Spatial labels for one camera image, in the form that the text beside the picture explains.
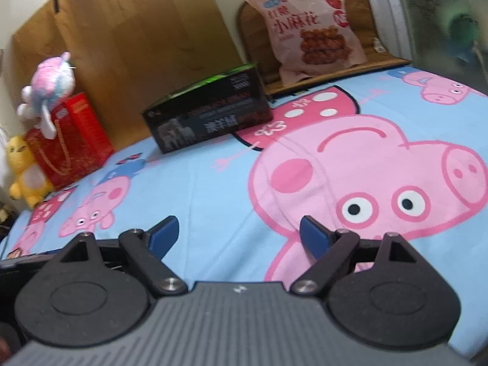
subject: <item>red gift bag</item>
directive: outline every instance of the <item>red gift bag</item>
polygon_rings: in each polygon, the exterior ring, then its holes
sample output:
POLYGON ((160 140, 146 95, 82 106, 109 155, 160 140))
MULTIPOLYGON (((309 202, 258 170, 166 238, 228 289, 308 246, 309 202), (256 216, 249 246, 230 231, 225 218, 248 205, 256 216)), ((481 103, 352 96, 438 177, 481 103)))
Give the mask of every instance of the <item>red gift bag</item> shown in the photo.
POLYGON ((25 141, 58 190, 101 168, 114 149, 84 93, 60 103, 51 118, 57 131, 53 140, 33 128, 25 141))

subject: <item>plush unicorn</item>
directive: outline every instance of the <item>plush unicorn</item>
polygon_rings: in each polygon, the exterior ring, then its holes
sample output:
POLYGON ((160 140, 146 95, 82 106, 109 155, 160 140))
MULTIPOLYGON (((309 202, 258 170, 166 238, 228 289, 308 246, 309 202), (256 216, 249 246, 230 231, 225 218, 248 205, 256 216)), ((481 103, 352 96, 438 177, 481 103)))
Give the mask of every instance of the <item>plush unicorn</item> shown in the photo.
POLYGON ((17 115, 25 119, 41 118, 41 132, 46 139, 56 137, 56 128, 51 120, 51 111, 61 100, 70 96, 75 88, 75 77, 68 63, 70 53, 52 57, 38 65, 30 86, 22 89, 24 101, 17 115))

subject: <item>bed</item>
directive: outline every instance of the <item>bed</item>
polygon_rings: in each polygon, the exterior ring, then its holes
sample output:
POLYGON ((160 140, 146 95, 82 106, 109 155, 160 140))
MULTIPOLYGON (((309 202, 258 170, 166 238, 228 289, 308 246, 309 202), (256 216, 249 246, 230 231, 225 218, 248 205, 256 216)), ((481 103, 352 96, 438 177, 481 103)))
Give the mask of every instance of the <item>bed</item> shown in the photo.
POLYGON ((163 261, 194 281, 279 280, 313 259, 303 215, 363 238, 402 233, 462 303, 450 344, 474 355, 488 336, 488 98, 409 66, 321 84, 272 102, 272 122, 162 155, 152 138, 19 216, 7 255, 149 229, 180 237, 163 261))

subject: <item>pink snack bag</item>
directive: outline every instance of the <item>pink snack bag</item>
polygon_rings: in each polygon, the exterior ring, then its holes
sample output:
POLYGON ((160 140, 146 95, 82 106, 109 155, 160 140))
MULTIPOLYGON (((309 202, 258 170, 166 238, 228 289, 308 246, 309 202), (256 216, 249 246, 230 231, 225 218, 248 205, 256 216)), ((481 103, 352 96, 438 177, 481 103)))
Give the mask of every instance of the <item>pink snack bag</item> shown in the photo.
POLYGON ((345 0, 246 0, 266 20, 284 85, 366 62, 345 0))

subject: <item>gray plastic base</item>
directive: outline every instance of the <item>gray plastic base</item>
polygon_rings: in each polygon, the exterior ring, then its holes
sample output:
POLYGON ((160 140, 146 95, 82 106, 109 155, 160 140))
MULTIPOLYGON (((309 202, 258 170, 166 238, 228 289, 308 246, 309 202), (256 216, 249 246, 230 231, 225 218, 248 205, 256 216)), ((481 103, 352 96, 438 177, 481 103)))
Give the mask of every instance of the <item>gray plastic base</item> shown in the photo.
POLYGON ((317 299, 281 283, 197 283, 159 300, 138 328, 86 349, 30 342, 8 366, 467 366, 446 345, 378 350, 343 333, 317 299))

